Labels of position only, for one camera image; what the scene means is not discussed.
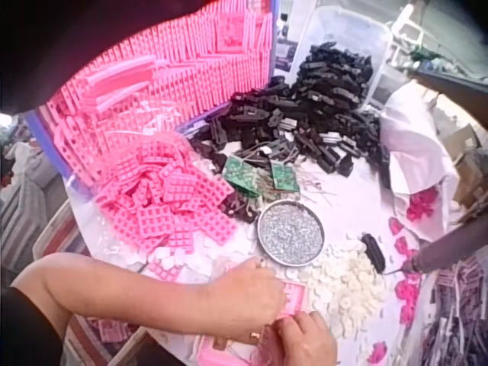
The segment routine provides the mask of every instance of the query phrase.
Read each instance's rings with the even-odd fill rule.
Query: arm
[[[284,303],[279,281],[255,262],[211,284],[183,285],[83,255],[56,253],[27,267],[13,286],[34,302],[61,338],[73,313],[170,332],[237,338],[272,323]]]

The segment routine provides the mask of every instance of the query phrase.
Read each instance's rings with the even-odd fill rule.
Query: ring
[[[259,339],[261,339],[261,334],[260,333],[256,333],[256,332],[252,332],[251,333],[251,340],[253,342],[259,342]]]

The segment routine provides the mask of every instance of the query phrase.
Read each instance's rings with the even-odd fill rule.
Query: white plastic bag
[[[433,126],[416,82],[395,91],[381,115],[381,142],[391,154],[391,189],[396,215],[403,225],[428,241],[435,241],[446,233],[449,204],[459,183],[451,158]],[[433,186],[439,191],[434,214],[409,221],[406,218],[409,196]]]

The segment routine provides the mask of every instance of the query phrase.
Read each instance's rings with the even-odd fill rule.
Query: person
[[[318,313],[274,323],[285,301],[275,272],[257,258],[208,284],[176,284],[56,253],[26,267],[2,295],[2,365],[58,365],[72,314],[246,343],[258,332],[275,345],[277,363],[335,365],[336,344]]]

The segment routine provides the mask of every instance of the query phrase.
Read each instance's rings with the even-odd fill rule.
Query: sleeve
[[[2,294],[2,366],[57,366],[63,342],[49,320],[15,287]]]

